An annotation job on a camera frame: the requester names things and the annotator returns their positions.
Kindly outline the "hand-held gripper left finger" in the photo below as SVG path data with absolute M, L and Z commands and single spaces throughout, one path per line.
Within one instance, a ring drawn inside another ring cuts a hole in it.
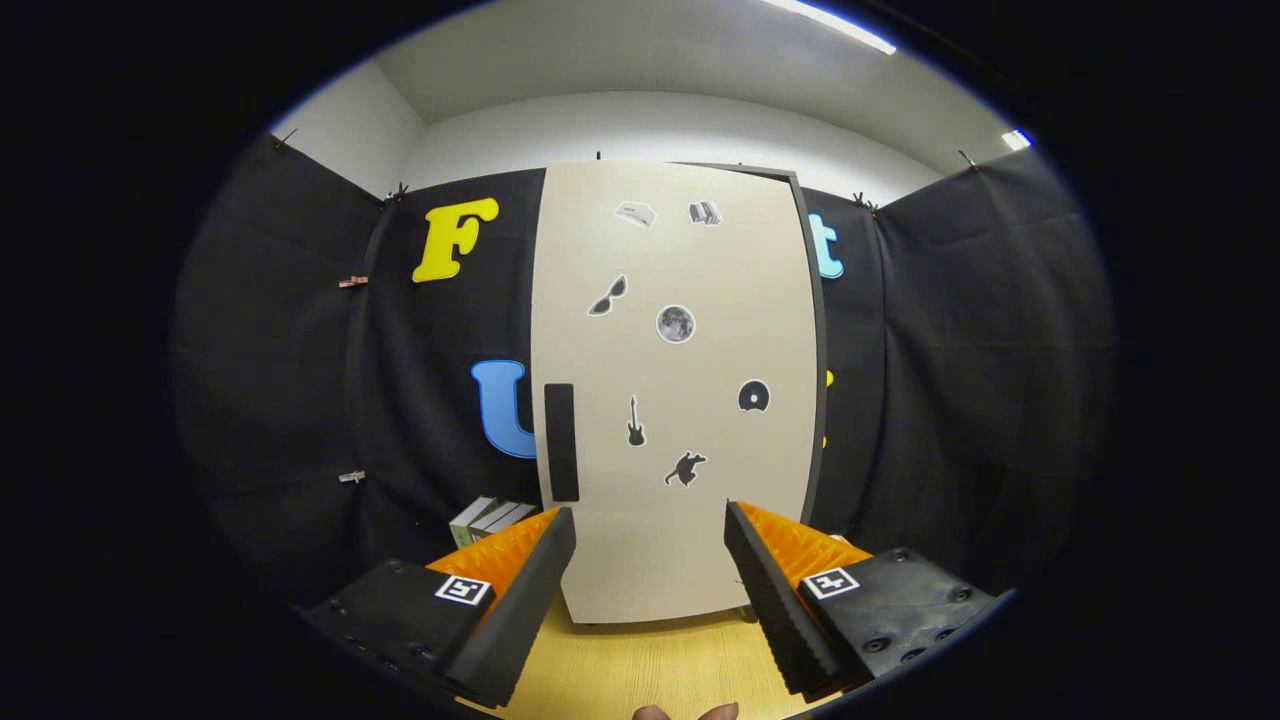
M 575 550 L 573 511 L 549 509 L 429 564 L 389 559 L 300 616 L 425 700 L 499 708 Z

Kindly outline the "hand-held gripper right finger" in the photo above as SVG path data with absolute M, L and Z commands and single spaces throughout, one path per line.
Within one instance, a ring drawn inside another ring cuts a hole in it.
M 915 550 L 869 553 L 739 501 L 724 506 L 723 542 L 786 689 L 808 702 L 902 679 L 1012 600 Z

